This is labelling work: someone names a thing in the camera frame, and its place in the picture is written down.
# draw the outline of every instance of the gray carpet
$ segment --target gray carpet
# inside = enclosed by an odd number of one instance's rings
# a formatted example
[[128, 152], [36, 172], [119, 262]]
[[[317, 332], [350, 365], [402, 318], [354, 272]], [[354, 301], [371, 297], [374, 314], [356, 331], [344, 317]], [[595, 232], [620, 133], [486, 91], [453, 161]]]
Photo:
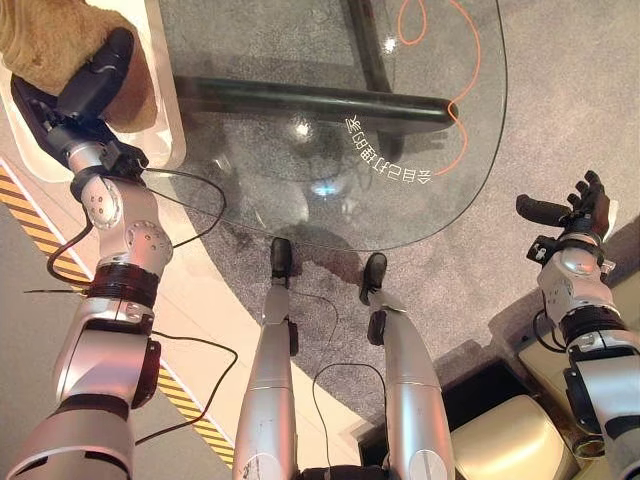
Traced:
[[[348, 49], [341, 12], [327, 9], [324, 2], [298, 2], [287, 15], [278, 16], [275, 9], [258, 9], [259, 3], [230, 9], [226, 2], [204, 7], [199, 2], [162, 1], [174, 73], [290, 83], [343, 78], [345, 85], [354, 87], [359, 64]], [[391, 10], [397, 10], [396, 3], [400, 2], [393, 2]], [[610, 196], [621, 201], [622, 231], [610, 247], [614, 259], [622, 262], [618, 275], [638, 263], [639, 4], [634, 0], [500, 4], [509, 94], [502, 144], [488, 181], [452, 225], [428, 239], [385, 252], [389, 257], [385, 283], [410, 306], [444, 384], [496, 356], [518, 367], [514, 348], [529, 333], [528, 322], [540, 307], [534, 291], [538, 266], [527, 261], [525, 253], [537, 235], [557, 233], [519, 218], [514, 211], [518, 194], [563, 201], [587, 169], [596, 170]], [[259, 22], [255, 15], [267, 15], [268, 20]], [[309, 16], [335, 16], [335, 21], [312, 31], [297, 29]], [[260, 29], [248, 35], [247, 25]], [[385, 25], [381, 28], [392, 28]], [[314, 38], [327, 32], [323, 38], [333, 40], [327, 40], [326, 48], [305, 46], [307, 35]], [[332, 70], [318, 64], [331, 64]], [[409, 80], [403, 83], [407, 72], [393, 71], [402, 93], [418, 88]], [[239, 156], [234, 149], [242, 152], [242, 145], [224, 138], [225, 121], [223, 116], [185, 115], [185, 169], [206, 171], [212, 165], [224, 169], [225, 159]], [[242, 202], [234, 192], [229, 196], [232, 205]], [[209, 221], [202, 215], [193, 220], [198, 226]], [[268, 235], [224, 223], [204, 240], [226, 281], [255, 318], [269, 283], [270, 240]], [[327, 345], [335, 322], [331, 305], [303, 296], [293, 302], [291, 317], [301, 339], [294, 361], [309, 374], [331, 361], [383, 366], [382, 350], [366, 341], [367, 311], [357, 301], [366, 256], [308, 245], [296, 248], [294, 288], [330, 299], [340, 318]], [[371, 393], [376, 379], [361, 370], [329, 370], [320, 384], [375, 419], [382, 410], [380, 394]]]

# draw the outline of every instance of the glass table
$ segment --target glass table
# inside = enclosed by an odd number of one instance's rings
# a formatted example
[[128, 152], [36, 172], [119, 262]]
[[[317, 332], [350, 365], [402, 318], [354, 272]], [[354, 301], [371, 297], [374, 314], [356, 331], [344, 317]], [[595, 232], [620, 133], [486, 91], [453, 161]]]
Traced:
[[[227, 222], [388, 249], [445, 228], [482, 188], [506, 105], [495, 1], [160, 4], [181, 168], [223, 188]], [[215, 211], [200, 185], [173, 186]]]

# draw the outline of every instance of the wire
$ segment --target wire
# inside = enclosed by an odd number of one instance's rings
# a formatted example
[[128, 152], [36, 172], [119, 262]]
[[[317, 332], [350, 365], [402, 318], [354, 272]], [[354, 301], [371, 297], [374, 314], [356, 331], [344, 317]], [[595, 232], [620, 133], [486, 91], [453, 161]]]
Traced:
[[481, 58], [482, 58], [482, 48], [480, 47], [480, 35], [478, 34], [478, 30], [476, 29], [475, 25], [473, 24], [473, 20], [471, 19], [471, 16], [455, 0], [449, 0], [449, 2], [456, 9], [458, 9], [458, 11], [462, 14], [462, 16], [467, 21], [467, 24], [469, 25], [469, 28], [471, 29], [471, 32], [473, 33], [473, 37], [474, 37], [475, 43], [476, 43], [476, 65], [475, 65], [475, 67], [473, 69], [473, 75], [471, 76], [471, 81], [469, 82], [469, 84], [465, 87], [465, 89], [457, 97], [455, 97], [453, 100], [451, 100], [449, 102], [449, 105], [447, 105], [447, 112], [449, 113], [449, 116], [451, 117], [453, 122], [456, 124], [456, 126], [460, 130], [460, 135], [462, 136], [462, 148], [460, 149], [460, 152], [458, 153], [458, 156], [453, 160], [453, 162], [451, 162], [447, 167], [445, 167], [445, 168], [443, 168], [441, 170], [438, 170], [435, 173], [435, 175], [444, 175], [445, 173], [450, 172], [451, 170], [453, 170], [458, 165], [460, 160], [462, 160], [462, 157], [464, 156], [464, 154], [467, 151], [467, 147], [469, 145], [469, 136], [467, 135], [467, 129], [465, 128], [465, 126], [462, 123], [462, 121], [453, 113], [451, 108], [453, 107], [453, 105], [455, 103], [459, 102], [464, 97], [466, 97], [467, 94], [471, 91], [471, 89], [476, 84], [476, 81], [478, 80], [478, 73], [480, 72], [480, 63], [481, 63]]
[[215, 190], [217, 190], [217, 192], [220, 194], [220, 197], [222, 197], [222, 207], [220, 207], [220, 212], [217, 215], [214, 215], [212, 213], [209, 212], [205, 212], [204, 210], [200, 210], [199, 208], [193, 207], [191, 205], [188, 205], [186, 203], [181, 202], [180, 200], [176, 200], [175, 198], [169, 197], [168, 195], [164, 195], [161, 193], [156, 192], [155, 190], [152, 190], [148, 187], [146, 187], [150, 192], [155, 193], [156, 195], [160, 195], [163, 198], [166, 198], [167, 200], [170, 200], [172, 202], [175, 202], [179, 205], [182, 205], [184, 207], [188, 207], [188, 208], [192, 208], [194, 210], [197, 210], [200, 213], [203, 213], [205, 215], [209, 215], [210, 217], [216, 217], [216, 219], [213, 221], [213, 223], [207, 227], [206, 229], [204, 229], [203, 231], [201, 231], [200, 233], [194, 235], [191, 238], [188, 238], [187, 240], [184, 240], [182, 242], [176, 243], [175, 245], [173, 245], [173, 248], [178, 248], [178, 247], [182, 247], [183, 245], [186, 245], [189, 242], [192, 242], [200, 237], [205, 236], [206, 234], [208, 234], [209, 232], [211, 232], [211, 230], [213, 230], [216, 225], [218, 225], [218, 223], [220, 222], [220, 220], [222, 219], [222, 215], [224, 215], [225, 210], [227, 209], [227, 197], [225, 196], [224, 192], [222, 191], [222, 188], [220, 188], [218, 185], [216, 185], [215, 183], [207, 180], [204, 177], [201, 177], [199, 175], [194, 175], [193, 173], [188, 173], [188, 172], [179, 172], [176, 170], [166, 170], [164, 168], [145, 168], [145, 171], [147, 172], [154, 172], [154, 173], [165, 173], [168, 175], [176, 175], [179, 177], [187, 177], [187, 178], [192, 178], [195, 180], [199, 180], [203, 183], [206, 183], [207, 185], [213, 187]]
[[[316, 400], [316, 382], [320, 374], [325, 370], [331, 367], [341, 367], [341, 366], [366, 367], [366, 368], [370, 368], [376, 373], [376, 375], [378, 375], [378, 378], [380, 378], [380, 381], [382, 382], [382, 394], [384, 395], [384, 423], [385, 425], [387, 424], [387, 386], [384, 383], [384, 378], [382, 377], [382, 374], [376, 367], [374, 367], [373, 365], [369, 365], [368, 363], [357, 363], [357, 362], [354, 362], [354, 363], [336, 362], [336, 363], [331, 363], [326, 367], [323, 367], [322, 370], [316, 373], [315, 377], [313, 377], [313, 382], [311, 383], [311, 394], [313, 396], [313, 403], [316, 406], [316, 411], [318, 412], [318, 416], [320, 417], [320, 421], [322, 422], [322, 428], [324, 429], [325, 448], [327, 452], [327, 463], [329, 464], [329, 468], [331, 468], [331, 460], [329, 459], [329, 432], [327, 431], [327, 424], [324, 422], [324, 417], [320, 412], [320, 407], [318, 406], [318, 401]], [[389, 452], [389, 435], [387, 434], [386, 428], [385, 428], [385, 439], [387, 442], [387, 452]]]
[[78, 295], [82, 295], [83, 290], [59, 290], [59, 289], [36, 289], [36, 290], [25, 290], [22, 293], [77, 293]]
[[549, 350], [549, 351], [551, 351], [553, 353], [566, 353], [567, 347], [562, 345], [555, 338], [555, 332], [553, 331], [553, 328], [551, 329], [551, 332], [552, 332], [551, 333], [551, 337], [554, 339], [554, 342], [555, 342], [556, 345], [558, 345], [558, 347], [553, 347], [553, 346], [549, 345], [547, 342], [544, 341], [544, 339], [540, 335], [540, 331], [538, 330], [538, 319], [542, 315], [544, 315], [545, 318], [548, 318], [547, 315], [545, 314], [545, 311], [544, 310], [540, 310], [538, 313], [536, 313], [533, 316], [533, 319], [531, 320], [531, 327], [533, 328], [533, 334], [536, 336], [536, 340], [538, 340], [538, 343], [540, 345], [542, 345], [544, 348], [546, 348], [547, 350]]
[[113, 316], [113, 321], [117, 322], [118, 321], [118, 314], [120, 313], [120, 307], [122, 306], [122, 297], [120, 297], [120, 300], [118, 300], [118, 306], [116, 307], [116, 314]]
[[413, 40], [407, 40], [402, 34], [402, 17], [404, 16], [404, 9], [407, 8], [408, 3], [409, 0], [404, 0], [402, 6], [400, 7], [400, 12], [398, 13], [398, 38], [400, 38], [400, 41], [402, 43], [410, 47], [412, 45], [417, 45], [418, 43], [420, 43], [424, 36], [427, 34], [427, 7], [424, 4], [424, 0], [418, 0], [418, 3], [420, 4], [420, 11], [422, 13], [422, 30], [420, 32], [420, 35], [418, 35], [416, 38], [414, 38]]
[[303, 293], [303, 292], [299, 292], [297, 290], [289, 290], [291, 293], [295, 294], [295, 295], [300, 295], [303, 297], [309, 297], [309, 298], [317, 298], [319, 300], [323, 300], [324, 302], [327, 302], [331, 308], [333, 309], [333, 312], [335, 314], [335, 323], [333, 324], [333, 329], [331, 330], [331, 333], [329, 334], [329, 339], [327, 340], [327, 343], [325, 344], [325, 346], [322, 349], [322, 353], [320, 354], [320, 358], [318, 358], [318, 361], [316, 362], [315, 367], [313, 368], [313, 370], [316, 371], [316, 373], [318, 372], [318, 369], [320, 368], [320, 365], [322, 364], [322, 360], [324, 359], [325, 354], [327, 353], [327, 349], [329, 348], [329, 345], [331, 344], [331, 341], [333, 340], [333, 335], [336, 333], [336, 329], [338, 328], [338, 323], [340, 322], [340, 314], [338, 313], [338, 307], [336, 307], [335, 303], [333, 303], [331, 300], [329, 300], [328, 298], [325, 298], [321, 295], [314, 295], [313, 293]]
[[176, 336], [173, 336], [173, 335], [168, 335], [168, 334], [163, 333], [163, 332], [159, 332], [157, 330], [152, 330], [151, 333], [154, 334], [154, 335], [157, 335], [159, 337], [167, 338], [169, 340], [186, 340], [186, 341], [191, 341], [191, 342], [200, 342], [200, 343], [204, 343], [204, 344], [210, 345], [212, 347], [221, 348], [222, 350], [225, 350], [225, 351], [231, 353], [233, 355], [233, 360], [227, 366], [227, 368], [225, 368], [224, 372], [222, 372], [222, 375], [220, 375], [220, 378], [218, 379], [218, 381], [216, 382], [215, 386], [213, 387], [213, 391], [211, 392], [211, 395], [209, 395], [209, 399], [207, 400], [207, 403], [204, 406], [204, 409], [202, 410], [202, 413], [199, 416], [197, 416], [196, 418], [193, 418], [191, 420], [188, 420], [186, 422], [177, 423], [177, 424], [172, 425], [170, 427], [163, 428], [161, 430], [158, 430], [157, 432], [154, 432], [154, 433], [151, 433], [151, 434], [147, 435], [146, 437], [142, 437], [141, 439], [136, 440], [136, 443], [135, 443], [136, 446], [141, 445], [141, 444], [143, 444], [145, 442], [148, 442], [149, 440], [151, 440], [153, 438], [157, 438], [160, 435], [164, 435], [165, 433], [173, 432], [173, 431], [178, 430], [180, 428], [184, 428], [184, 427], [187, 427], [189, 425], [193, 425], [194, 423], [197, 423], [200, 420], [202, 420], [205, 417], [205, 415], [207, 414], [207, 411], [209, 410], [209, 407], [211, 406], [211, 403], [213, 402], [213, 398], [216, 396], [216, 392], [218, 391], [218, 388], [220, 387], [220, 384], [222, 383], [224, 378], [227, 376], [227, 373], [229, 373], [229, 370], [231, 370], [231, 368], [233, 368], [233, 366], [238, 361], [238, 353], [235, 350], [233, 350], [232, 348], [226, 347], [224, 345], [220, 345], [219, 343], [212, 342], [210, 340], [205, 340], [204, 338], [176, 337]]
[[91, 219], [89, 218], [89, 213], [87, 212], [87, 209], [84, 208], [84, 206], [82, 207], [82, 211], [84, 212], [84, 219], [85, 219], [84, 228], [75, 237], [73, 237], [64, 245], [60, 245], [55, 252], [49, 255], [49, 259], [47, 260], [47, 272], [49, 272], [49, 275], [51, 275], [53, 278], [61, 280], [70, 285], [76, 285], [79, 287], [90, 287], [91, 282], [87, 282], [84, 280], [76, 280], [74, 278], [62, 275], [61, 273], [56, 272], [53, 266], [53, 264], [56, 262], [58, 257], [60, 257], [60, 255], [62, 255], [69, 248], [73, 247], [76, 243], [78, 243], [80, 240], [86, 237], [89, 234], [89, 232], [93, 229], [93, 223], [91, 223]]

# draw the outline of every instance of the black cable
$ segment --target black cable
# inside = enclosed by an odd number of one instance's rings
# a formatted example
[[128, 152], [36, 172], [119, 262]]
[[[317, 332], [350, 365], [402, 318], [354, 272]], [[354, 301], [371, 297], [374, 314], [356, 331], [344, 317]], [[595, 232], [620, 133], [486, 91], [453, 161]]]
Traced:
[[[213, 223], [207, 227], [206, 229], [204, 229], [202, 232], [196, 234], [195, 236], [188, 238], [187, 240], [184, 240], [182, 242], [176, 243], [175, 245], [173, 245], [173, 248], [178, 248], [181, 247], [183, 245], [186, 245], [189, 242], [192, 242], [200, 237], [203, 237], [204, 235], [208, 234], [211, 230], [213, 230], [216, 225], [218, 225], [218, 223], [220, 222], [220, 220], [222, 219], [222, 215], [224, 215], [225, 210], [227, 209], [227, 197], [225, 196], [224, 192], [222, 191], [222, 189], [216, 185], [215, 183], [207, 180], [204, 177], [201, 177], [199, 175], [194, 175], [193, 173], [188, 173], [188, 172], [179, 172], [179, 171], [175, 171], [175, 170], [166, 170], [164, 168], [145, 168], [145, 171], [147, 172], [155, 172], [155, 173], [165, 173], [168, 175], [176, 175], [176, 176], [180, 176], [180, 177], [187, 177], [187, 178], [192, 178], [195, 180], [199, 180], [203, 183], [206, 183], [207, 185], [213, 187], [215, 190], [217, 190], [217, 192], [220, 194], [220, 197], [222, 197], [222, 207], [220, 208], [220, 212], [218, 213], [218, 215], [214, 215], [212, 213], [209, 212], [205, 212], [203, 210], [200, 210], [198, 208], [192, 207], [191, 205], [185, 204], [183, 202], [181, 202], [180, 200], [176, 200], [175, 198], [171, 198], [168, 195], [164, 195], [164, 194], [159, 194], [161, 197], [166, 198], [167, 200], [171, 200], [172, 202], [175, 202], [179, 205], [185, 206], [185, 207], [189, 207], [189, 208], [193, 208], [201, 213], [204, 213], [205, 215], [209, 215], [211, 217], [215, 216], [216, 219], [213, 221]], [[152, 191], [153, 193], [158, 194], [158, 192], [155, 192], [151, 189], [149, 189], [149, 191]]]
[[333, 313], [335, 314], [335, 323], [333, 324], [333, 329], [331, 330], [331, 333], [329, 334], [329, 338], [327, 340], [327, 343], [325, 344], [325, 346], [322, 349], [322, 353], [320, 354], [320, 358], [318, 358], [318, 361], [316, 362], [315, 366], [313, 367], [313, 370], [318, 371], [318, 369], [320, 368], [320, 365], [322, 365], [322, 360], [324, 359], [324, 355], [327, 352], [327, 349], [329, 348], [329, 345], [331, 344], [331, 341], [333, 340], [333, 335], [336, 333], [336, 329], [338, 328], [338, 323], [340, 322], [340, 314], [338, 313], [338, 307], [336, 307], [336, 305], [329, 300], [326, 297], [323, 297], [322, 295], [314, 295], [313, 293], [304, 293], [304, 292], [299, 292], [297, 290], [289, 290], [291, 293], [295, 294], [295, 295], [300, 295], [302, 297], [309, 297], [309, 298], [317, 298], [318, 300], [322, 300], [326, 303], [328, 303], [331, 308], [333, 309]]
[[553, 328], [552, 328], [552, 338], [554, 338], [555, 343], [558, 345], [558, 347], [553, 347], [551, 345], [549, 345], [547, 342], [544, 341], [544, 339], [542, 338], [542, 336], [540, 335], [540, 331], [538, 330], [538, 318], [544, 315], [546, 318], [546, 314], [544, 310], [540, 310], [538, 313], [536, 313], [533, 316], [533, 320], [531, 320], [531, 327], [533, 328], [533, 334], [536, 336], [536, 340], [538, 340], [538, 343], [540, 343], [540, 345], [542, 345], [544, 348], [546, 348], [547, 350], [553, 352], [553, 353], [566, 353], [567, 349], [564, 345], [561, 345], [557, 339], [555, 339], [555, 333], [553, 332]]
[[118, 300], [118, 306], [116, 307], [116, 314], [113, 316], [113, 321], [117, 322], [118, 321], [118, 314], [120, 313], [120, 306], [122, 305], [122, 297], [120, 297], [120, 300]]
[[209, 399], [207, 400], [206, 405], [204, 406], [204, 409], [202, 410], [202, 413], [192, 419], [192, 420], [188, 420], [186, 422], [182, 422], [182, 423], [178, 423], [176, 425], [172, 425], [170, 427], [166, 427], [163, 428], [162, 430], [158, 430], [157, 432], [151, 433], [149, 435], [147, 435], [146, 437], [142, 437], [139, 440], [136, 440], [136, 446], [148, 442], [149, 440], [159, 437], [160, 435], [164, 435], [165, 433], [169, 433], [169, 432], [173, 432], [175, 430], [178, 430], [179, 428], [183, 428], [183, 427], [187, 427], [189, 425], [193, 425], [196, 422], [199, 422], [200, 420], [202, 420], [205, 415], [207, 414], [207, 411], [209, 410], [209, 407], [211, 406], [211, 403], [213, 402], [213, 398], [216, 395], [216, 392], [218, 391], [218, 388], [220, 387], [220, 384], [222, 383], [222, 381], [224, 380], [224, 378], [226, 377], [227, 373], [229, 373], [229, 370], [231, 370], [231, 368], [236, 364], [236, 362], [238, 361], [238, 353], [233, 350], [232, 348], [226, 347], [224, 345], [220, 345], [219, 343], [215, 343], [212, 342], [210, 340], [205, 340], [204, 338], [197, 338], [197, 337], [176, 337], [173, 335], [168, 335], [166, 333], [162, 333], [162, 332], [158, 332], [157, 330], [152, 330], [151, 331], [152, 334], [154, 335], [158, 335], [159, 337], [164, 337], [164, 338], [168, 338], [169, 340], [188, 340], [191, 342], [200, 342], [200, 343], [205, 343], [207, 345], [210, 345], [212, 347], [217, 347], [217, 348], [221, 348], [222, 350], [225, 350], [229, 353], [231, 353], [233, 355], [233, 360], [231, 361], [231, 363], [227, 366], [227, 368], [224, 370], [224, 372], [222, 372], [222, 375], [220, 375], [220, 378], [218, 379], [218, 381], [216, 382], [215, 386], [213, 387], [213, 391], [211, 392], [211, 395], [209, 395]]
[[356, 362], [336, 362], [323, 367], [318, 373], [316, 373], [315, 377], [313, 377], [313, 382], [311, 383], [311, 394], [313, 396], [313, 403], [316, 406], [316, 411], [318, 412], [318, 416], [320, 417], [320, 421], [322, 422], [322, 428], [324, 429], [324, 439], [325, 439], [325, 448], [327, 451], [327, 463], [329, 464], [329, 468], [331, 468], [331, 460], [329, 459], [329, 432], [327, 431], [327, 425], [324, 423], [324, 418], [322, 417], [322, 413], [320, 412], [320, 407], [318, 406], [318, 401], [316, 400], [316, 381], [322, 372], [331, 368], [331, 367], [340, 367], [340, 366], [351, 366], [351, 367], [367, 367], [373, 370], [380, 381], [382, 382], [382, 394], [384, 395], [384, 423], [385, 423], [385, 439], [387, 442], [387, 452], [389, 452], [389, 435], [387, 434], [387, 386], [384, 383], [384, 378], [380, 371], [374, 367], [373, 365], [369, 365], [368, 363], [356, 363]]
[[53, 278], [61, 280], [70, 285], [76, 285], [78, 287], [90, 287], [91, 282], [87, 282], [84, 280], [76, 280], [74, 278], [67, 277], [65, 275], [62, 275], [61, 273], [56, 272], [56, 270], [53, 267], [53, 264], [56, 262], [58, 257], [60, 257], [60, 255], [62, 255], [69, 248], [73, 247], [76, 243], [78, 243], [80, 240], [86, 237], [89, 234], [89, 232], [93, 229], [93, 223], [91, 223], [91, 219], [89, 218], [87, 209], [82, 207], [82, 211], [84, 212], [84, 219], [85, 219], [84, 228], [75, 237], [73, 237], [64, 245], [60, 245], [55, 252], [49, 255], [49, 259], [47, 260], [47, 272], [49, 272], [49, 275], [51, 275]]
[[567, 351], [567, 346], [563, 345], [562, 343], [560, 343], [560, 341], [558, 340], [558, 337], [556, 337], [555, 325], [552, 325], [552, 327], [551, 327], [551, 338], [553, 339], [553, 343], [555, 343], [558, 346], [558, 348], [560, 348], [563, 352]]
[[36, 289], [36, 290], [25, 290], [22, 293], [77, 293], [78, 295], [82, 295], [82, 290], [59, 290], [59, 289]]

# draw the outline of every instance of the tan fabric cushion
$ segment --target tan fabric cushion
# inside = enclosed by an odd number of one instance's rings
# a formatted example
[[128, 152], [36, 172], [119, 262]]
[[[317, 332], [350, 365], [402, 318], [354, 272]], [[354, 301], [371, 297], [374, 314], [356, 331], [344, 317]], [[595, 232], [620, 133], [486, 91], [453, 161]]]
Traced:
[[640, 271], [612, 290], [620, 318], [631, 330], [640, 330]]
[[[558, 335], [557, 338], [561, 339], [562, 334], [559, 331]], [[549, 345], [553, 345], [551, 333], [544, 335], [542, 338]], [[565, 392], [567, 383], [563, 374], [564, 369], [569, 368], [568, 357], [563, 353], [550, 352], [535, 341], [522, 350], [518, 357], [520, 357], [524, 366], [540, 383], [542, 388], [551, 394], [556, 403], [562, 407], [567, 416], [573, 418], [571, 406]]]
[[613, 480], [613, 477], [609, 470], [609, 462], [605, 458], [600, 458], [585, 466], [571, 480]]
[[547, 414], [526, 395], [466, 423], [451, 439], [467, 480], [565, 480], [578, 471]]

